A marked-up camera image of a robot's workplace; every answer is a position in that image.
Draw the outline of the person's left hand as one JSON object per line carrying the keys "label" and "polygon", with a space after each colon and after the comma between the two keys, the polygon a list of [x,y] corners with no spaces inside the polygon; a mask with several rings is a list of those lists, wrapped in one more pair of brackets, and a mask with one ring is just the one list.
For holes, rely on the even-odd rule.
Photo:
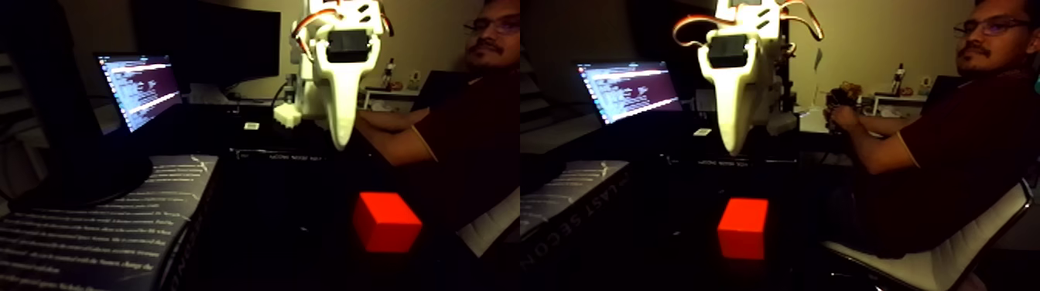
{"label": "person's left hand", "polygon": [[860,121],[855,107],[847,105],[832,105],[825,111],[826,118],[844,131],[853,131],[860,127]]}

